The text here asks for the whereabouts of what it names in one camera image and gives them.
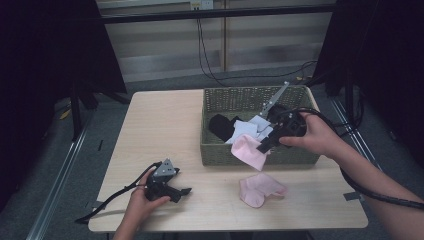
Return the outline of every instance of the human hand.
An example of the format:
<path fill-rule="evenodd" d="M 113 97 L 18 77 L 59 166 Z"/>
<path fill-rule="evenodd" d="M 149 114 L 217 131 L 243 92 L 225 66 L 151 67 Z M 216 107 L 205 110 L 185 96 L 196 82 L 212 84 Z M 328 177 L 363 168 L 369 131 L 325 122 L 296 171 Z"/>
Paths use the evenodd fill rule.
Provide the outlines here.
<path fill-rule="evenodd" d="M 281 144 L 307 149 L 310 152 L 334 159 L 337 148 L 346 143 L 317 115 L 300 113 L 307 130 L 303 137 L 281 137 Z"/>
<path fill-rule="evenodd" d="M 148 176 L 153 172 L 149 170 L 141 179 L 138 186 L 131 193 L 124 218 L 119 225 L 114 239 L 132 239 L 137 228 L 146 220 L 150 214 L 158 207 L 164 205 L 171 200 L 170 197 L 164 196 L 154 201 L 149 201 L 145 194 L 145 188 Z"/>

